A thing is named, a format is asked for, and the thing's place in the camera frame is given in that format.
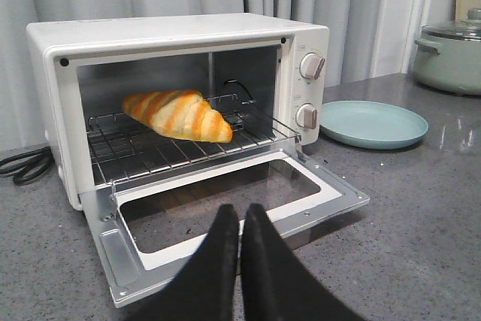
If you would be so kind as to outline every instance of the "pot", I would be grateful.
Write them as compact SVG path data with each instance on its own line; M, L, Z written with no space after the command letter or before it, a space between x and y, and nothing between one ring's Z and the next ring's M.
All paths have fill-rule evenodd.
M419 82L459 95L481 95L481 8L466 20L423 26L412 74Z

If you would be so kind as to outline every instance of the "bread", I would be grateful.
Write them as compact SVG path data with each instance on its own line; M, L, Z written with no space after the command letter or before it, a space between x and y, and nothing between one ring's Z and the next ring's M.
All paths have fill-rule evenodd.
M227 143L231 126L193 89L126 96L123 111L165 137Z

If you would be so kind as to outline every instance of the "gray countertop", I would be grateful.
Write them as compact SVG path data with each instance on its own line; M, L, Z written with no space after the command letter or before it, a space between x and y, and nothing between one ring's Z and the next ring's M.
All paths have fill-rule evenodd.
M325 90L324 102L341 99L400 105L430 128L403 150L363 150L323 135L305 147L371 203L324 222L296 255L367 319L479 319L481 98L394 74ZM53 169L28 186L0 178L0 199L0 319L121 320L142 306L113 306L83 214ZM236 319L241 299L237 283Z

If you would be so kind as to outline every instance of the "light blue plate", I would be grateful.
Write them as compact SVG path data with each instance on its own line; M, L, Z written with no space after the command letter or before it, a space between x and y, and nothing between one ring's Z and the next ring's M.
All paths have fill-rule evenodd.
M321 131L336 141L370 150L394 150L419 141L428 131L420 115L375 101L333 101L322 105Z

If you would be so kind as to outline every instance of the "oven rack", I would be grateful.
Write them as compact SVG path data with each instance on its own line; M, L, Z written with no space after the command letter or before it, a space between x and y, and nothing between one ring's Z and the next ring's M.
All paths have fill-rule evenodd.
M231 142L221 144L163 137L124 113L89 118L87 140L95 185L124 182L299 138L296 131L260 111L252 101L240 102L236 95L209 98L208 101L231 125Z

